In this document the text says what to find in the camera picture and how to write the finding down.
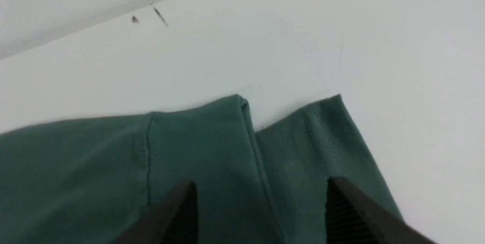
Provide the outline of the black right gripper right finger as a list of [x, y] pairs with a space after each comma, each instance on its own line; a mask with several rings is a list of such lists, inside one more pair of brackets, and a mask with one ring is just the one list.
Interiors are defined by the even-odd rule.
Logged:
[[331, 177], [325, 212], [328, 244], [433, 244], [346, 177]]

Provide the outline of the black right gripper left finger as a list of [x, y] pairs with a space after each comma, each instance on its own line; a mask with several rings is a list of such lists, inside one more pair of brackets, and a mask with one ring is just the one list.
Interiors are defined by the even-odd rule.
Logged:
[[112, 241], [113, 244], [197, 244], [199, 206], [193, 181], [173, 187], [159, 203]]

